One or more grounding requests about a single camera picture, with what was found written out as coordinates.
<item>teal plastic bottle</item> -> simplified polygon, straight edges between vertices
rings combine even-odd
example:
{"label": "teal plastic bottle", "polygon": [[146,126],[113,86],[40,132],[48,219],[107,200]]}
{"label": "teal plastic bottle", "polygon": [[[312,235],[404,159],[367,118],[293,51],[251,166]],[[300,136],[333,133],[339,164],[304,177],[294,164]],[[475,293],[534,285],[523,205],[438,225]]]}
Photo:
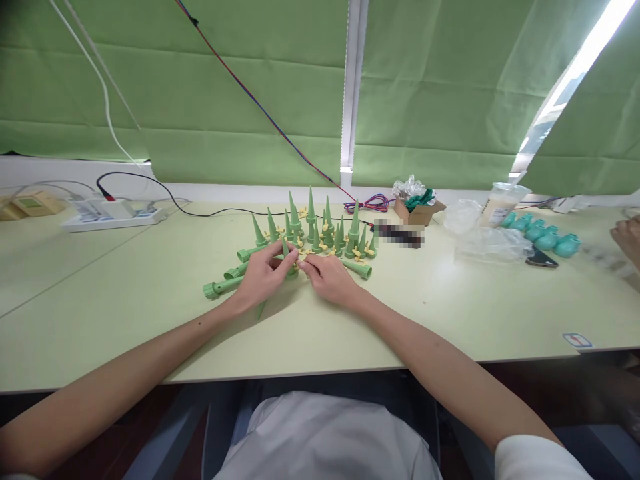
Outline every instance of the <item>teal plastic bottle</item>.
{"label": "teal plastic bottle", "polygon": [[529,230],[531,230],[534,227],[542,227],[544,228],[545,226],[545,221],[542,219],[538,219],[533,223],[530,223],[529,226],[527,228],[525,228],[525,232],[528,232]]}
{"label": "teal plastic bottle", "polygon": [[527,228],[529,226],[529,224],[531,223],[531,219],[533,218],[533,215],[530,213],[526,213],[524,214],[522,217],[518,218],[517,220],[515,220],[510,226],[510,229],[514,229],[514,230],[520,230],[523,231],[525,228]]}
{"label": "teal plastic bottle", "polygon": [[502,220],[502,223],[500,224],[500,226],[502,228],[509,228],[514,220],[515,220],[515,212],[514,211],[509,212],[509,214],[505,217],[505,219]]}
{"label": "teal plastic bottle", "polygon": [[570,238],[565,240],[563,237],[561,241],[553,248],[553,252],[559,257],[569,258],[574,256],[578,250],[580,250],[580,240],[578,238]]}
{"label": "teal plastic bottle", "polygon": [[538,240],[538,238],[542,238],[546,234],[547,234],[547,229],[545,228],[544,225],[536,225],[527,230],[527,232],[525,233],[525,238],[527,240],[531,240],[532,242],[535,242],[536,240]]}
{"label": "teal plastic bottle", "polygon": [[540,250],[551,250],[555,247],[555,244],[558,243],[559,239],[560,236],[556,232],[545,232],[542,237],[534,242],[534,245]]}
{"label": "teal plastic bottle", "polygon": [[579,241],[579,238],[578,238],[577,235],[575,235],[574,233],[569,233],[569,234],[565,235],[564,237],[560,238],[560,240],[558,240],[558,244],[560,244],[562,242],[566,242],[566,241],[571,240],[571,239],[576,239],[576,240]]}

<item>floor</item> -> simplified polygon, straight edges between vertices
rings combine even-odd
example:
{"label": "floor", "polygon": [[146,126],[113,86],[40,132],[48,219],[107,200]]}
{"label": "floor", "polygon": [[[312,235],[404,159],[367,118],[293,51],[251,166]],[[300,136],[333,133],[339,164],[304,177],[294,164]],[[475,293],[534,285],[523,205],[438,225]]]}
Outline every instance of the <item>floor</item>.
{"label": "floor", "polygon": [[[619,363],[618,353],[606,362]],[[492,375],[522,398],[550,427],[584,423],[615,423],[615,415],[606,408],[594,407],[588,391],[583,388],[579,372],[585,360],[548,360],[485,365]],[[93,478],[118,480],[150,438],[164,412],[169,408],[181,387],[156,387],[114,426],[86,448],[74,455],[50,476],[53,480]],[[44,394],[32,395],[34,403]],[[18,413],[18,397],[0,397],[2,423]],[[205,416],[186,450],[175,475],[180,480],[200,480],[202,444],[205,435]],[[444,480],[470,480],[467,467],[455,436],[447,426],[441,428],[441,470]]]}

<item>white shirt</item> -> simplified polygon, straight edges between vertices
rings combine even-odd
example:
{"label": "white shirt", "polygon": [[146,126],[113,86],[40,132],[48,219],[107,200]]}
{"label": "white shirt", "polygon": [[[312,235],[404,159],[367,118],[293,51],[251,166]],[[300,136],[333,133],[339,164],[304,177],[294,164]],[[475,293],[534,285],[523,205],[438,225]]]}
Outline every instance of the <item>white shirt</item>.
{"label": "white shirt", "polygon": [[[591,477],[560,445],[516,435],[498,444],[498,480]],[[441,480],[429,446],[386,408],[290,392],[262,402],[247,435],[230,448],[217,480]]]}

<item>white wall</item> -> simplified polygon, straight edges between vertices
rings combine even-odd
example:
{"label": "white wall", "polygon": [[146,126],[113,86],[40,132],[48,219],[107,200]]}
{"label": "white wall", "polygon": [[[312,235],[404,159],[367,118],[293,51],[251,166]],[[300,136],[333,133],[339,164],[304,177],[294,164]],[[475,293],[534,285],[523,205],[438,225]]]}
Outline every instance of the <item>white wall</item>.
{"label": "white wall", "polygon": [[[150,164],[141,166],[144,174],[154,177]],[[95,186],[95,180],[100,175],[110,171],[126,171],[142,173],[140,168],[130,163],[114,163],[84,160],[60,160],[41,159],[20,156],[0,157],[0,188],[14,185],[26,185],[28,183],[44,180],[76,180]],[[309,190],[307,187],[268,187],[251,185],[216,185],[196,183],[167,183],[175,197],[183,197],[192,201],[212,202],[247,202],[268,203],[285,202],[287,191],[291,190],[296,203],[306,203]],[[80,185],[63,185],[64,187],[82,193],[84,189]],[[104,180],[107,190],[117,197],[129,197],[132,199],[153,200],[167,198],[167,192],[158,184],[146,181],[142,178],[128,175],[114,175]],[[352,187],[351,174],[341,173],[341,186],[360,201],[364,201],[376,193],[391,196],[391,188]],[[51,190],[56,196],[62,196],[63,192]],[[349,201],[349,198],[337,188],[314,187],[316,202],[322,201],[326,195],[332,203]],[[438,198],[446,205],[450,205],[460,198],[474,199],[484,203],[488,192],[480,190],[438,190]],[[548,197],[530,195],[529,201],[542,201]],[[598,195],[585,196],[592,205],[602,206],[637,206],[640,205],[640,190],[632,195]]]}

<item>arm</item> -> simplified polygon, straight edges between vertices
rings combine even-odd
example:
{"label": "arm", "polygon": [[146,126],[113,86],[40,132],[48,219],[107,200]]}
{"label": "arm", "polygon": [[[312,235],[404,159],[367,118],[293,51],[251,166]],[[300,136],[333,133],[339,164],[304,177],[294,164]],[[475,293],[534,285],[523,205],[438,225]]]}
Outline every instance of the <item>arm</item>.
{"label": "arm", "polygon": [[422,386],[495,452],[518,434],[560,441],[518,396],[436,333],[358,287],[340,260],[308,256],[300,268],[314,290],[360,316],[400,357]]}
{"label": "arm", "polygon": [[40,478],[80,450],[229,322],[269,298],[297,259],[274,243],[251,256],[237,292],[217,308],[123,353],[0,429],[0,465]]}

